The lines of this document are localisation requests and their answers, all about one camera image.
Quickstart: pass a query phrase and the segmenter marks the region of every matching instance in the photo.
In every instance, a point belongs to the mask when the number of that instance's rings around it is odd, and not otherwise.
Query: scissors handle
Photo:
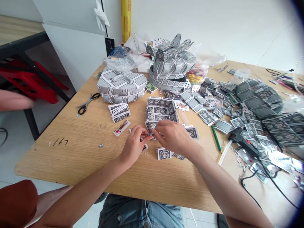
[[[86,112],[86,105],[81,106],[80,109],[78,109],[78,114],[82,115]]]
[[[99,98],[99,97],[100,97],[100,93],[96,93],[91,97],[91,99],[95,99],[95,98]]]

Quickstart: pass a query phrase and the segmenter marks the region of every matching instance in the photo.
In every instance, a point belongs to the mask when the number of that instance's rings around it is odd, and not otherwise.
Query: handwritten number
[[[56,140],[56,142],[57,142],[57,141],[58,141],[58,139]],[[56,142],[54,143],[54,145],[53,145],[53,146],[55,146]]]
[[[60,142],[58,143],[58,145],[62,144],[62,141],[64,140],[65,138],[62,138],[62,140],[60,140]]]

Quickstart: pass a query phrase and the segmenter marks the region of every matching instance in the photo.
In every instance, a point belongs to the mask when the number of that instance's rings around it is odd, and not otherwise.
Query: scissors
[[[79,106],[77,106],[76,108],[80,108],[78,110],[78,114],[79,115],[83,115],[85,112],[86,112],[86,108],[88,107],[88,104],[92,101],[92,100],[95,100],[96,98],[99,98],[100,97],[100,93],[96,93],[94,94],[92,97],[92,94],[90,94],[89,96],[89,100]]]

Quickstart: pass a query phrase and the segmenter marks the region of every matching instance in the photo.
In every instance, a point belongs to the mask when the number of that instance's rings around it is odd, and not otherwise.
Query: wooden table
[[[238,62],[228,61],[228,63],[229,69],[250,67]],[[86,102],[90,93],[98,92],[96,75],[102,70],[103,66],[100,66],[18,162],[15,167],[17,175],[75,185],[121,153],[129,131],[125,130],[119,137],[113,134],[123,121],[116,124],[112,122],[107,107],[109,104],[104,103],[102,98],[92,101],[87,112],[76,117],[75,107]],[[261,71],[263,75],[260,77],[265,78],[267,83],[271,77],[265,70]],[[218,73],[216,69],[210,68],[208,77],[216,81],[229,81],[232,75],[227,72]],[[271,86],[282,91],[286,90],[280,85]],[[136,124],[144,125],[147,98],[150,96],[145,94],[143,98],[129,104],[130,127]],[[159,93],[154,93],[153,96],[159,96]],[[199,143],[214,160],[217,160],[220,154],[211,127],[208,127],[192,110],[182,114],[179,116],[180,122],[184,120],[198,128]],[[228,141],[227,135],[219,131],[217,135],[221,144],[223,140]],[[106,192],[221,213],[205,182],[190,161],[175,158],[158,161],[155,148],[160,147],[160,144],[149,141],[148,146],[149,149],[127,172],[117,178]],[[228,151],[222,166],[238,181],[242,170],[237,167],[232,150]],[[292,179],[291,175],[279,172],[275,181],[295,202],[301,193],[293,188]],[[292,210],[292,206],[275,189],[270,180],[264,185],[254,177],[246,181],[246,186],[273,223],[284,217],[285,210]]]
[[[0,15],[0,60],[8,57],[20,59],[28,68],[3,63],[0,63],[0,67],[35,73],[63,100],[69,102],[68,96],[25,53],[26,50],[46,41],[49,41],[49,38],[40,22]],[[24,113],[33,138],[36,140],[40,133],[32,109],[27,109]]]

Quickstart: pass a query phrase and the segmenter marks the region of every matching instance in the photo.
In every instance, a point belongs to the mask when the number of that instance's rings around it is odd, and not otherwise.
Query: green pencil
[[[215,133],[215,129],[214,129],[214,126],[211,126],[212,127],[212,130],[213,130],[213,134],[214,134],[214,137],[215,137],[215,140],[216,140],[216,143],[218,144],[218,149],[220,152],[222,152],[222,148],[221,148],[221,145],[219,144],[219,140],[218,140],[218,137]]]

